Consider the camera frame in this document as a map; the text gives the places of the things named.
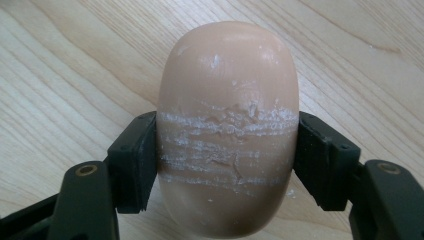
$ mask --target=light wood background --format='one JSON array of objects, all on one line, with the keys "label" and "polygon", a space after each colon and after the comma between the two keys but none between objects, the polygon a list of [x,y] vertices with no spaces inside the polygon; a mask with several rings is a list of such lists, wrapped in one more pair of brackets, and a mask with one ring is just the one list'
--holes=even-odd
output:
[{"label": "light wood background", "polygon": [[[209,22],[256,23],[292,51],[300,108],[424,185],[422,0],[0,0],[0,215],[59,191],[65,171],[156,109],[173,44]],[[348,211],[320,210],[293,175],[275,218],[246,239],[351,239]],[[121,239],[199,239],[155,184]]]}]

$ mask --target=wood grain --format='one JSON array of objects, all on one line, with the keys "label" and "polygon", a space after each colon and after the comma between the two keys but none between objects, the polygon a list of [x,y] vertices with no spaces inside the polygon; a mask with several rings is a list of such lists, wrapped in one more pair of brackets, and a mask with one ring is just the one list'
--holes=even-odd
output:
[{"label": "wood grain", "polygon": [[[424,4],[420,0],[0,0],[0,215],[56,193],[71,166],[103,159],[133,117],[156,109],[175,42],[209,22],[258,24],[297,67],[301,110],[424,185]],[[349,208],[321,211],[293,175],[275,218],[245,239],[351,239]],[[155,184],[121,239],[199,239]]]}]

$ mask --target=oval object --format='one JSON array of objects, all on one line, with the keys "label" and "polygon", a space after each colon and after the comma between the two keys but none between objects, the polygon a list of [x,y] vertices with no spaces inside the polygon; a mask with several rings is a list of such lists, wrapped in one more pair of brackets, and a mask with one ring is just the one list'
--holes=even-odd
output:
[{"label": "oval object", "polygon": [[172,218],[214,238],[260,230],[281,205],[296,147],[299,92],[288,48],[241,22],[188,32],[166,62],[156,122]]}]

